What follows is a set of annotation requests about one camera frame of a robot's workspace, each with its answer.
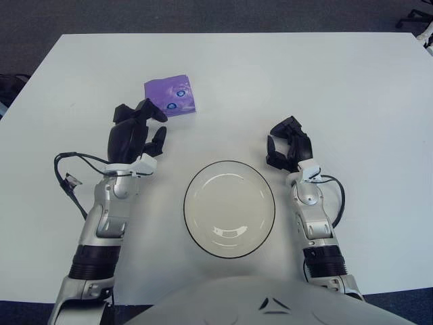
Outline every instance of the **white bowl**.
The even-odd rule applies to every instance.
[[[237,161],[214,162],[192,179],[183,213],[194,241],[232,259],[256,250],[271,232],[275,201],[263,176]]]

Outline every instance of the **logo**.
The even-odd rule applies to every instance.
[[[261,310],[265,315],[290,315],[292,313],[289,307],[275,298],[272,298],[272,300],[266,298],[258,310]]]

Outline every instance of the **black bag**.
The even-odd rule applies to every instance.
[[[0,74],[0,102],[9,108],[29,79],[28,74]]]

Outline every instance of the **silver robotic forearm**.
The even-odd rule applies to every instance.
[[[364,300],[355,278],[347,274],[334,228],[323,209],[323,193],[316,184],[321,180],[320,167],[314,159],[299,162],[299,167],[286,183],[309,282]]]
[[[91,320],[99,324],[106,299],[113,292],[114,270],[132,203],[139,193],[140,176],[135,172],[150,174],[155,169],[156,160],[147,155],[131,165],[108,165],[106,172],[114,176],[104,176],[95,187],[95,203],[86,218],[72,267],[63,279],[48,324],[76,324],[75,316],[80,314],[85,315],[83,324],[92,324]]]

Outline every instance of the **chair leg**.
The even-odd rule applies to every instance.
[[[413,18],[415,17],[415,15],[421,16],[421,17],[432,17],[432,15],[427,14],[426,12],[421,12],[419,10],[416,9],[412,9],[412,11],[409,13],[409,15],[407,15],[408,18]]]
[[[433,20],[433,17],[416,17],[416,18],[401,18],[395,25],[396,28],[401,28],[403,26],[403,22],[426,22],[430,23]]]

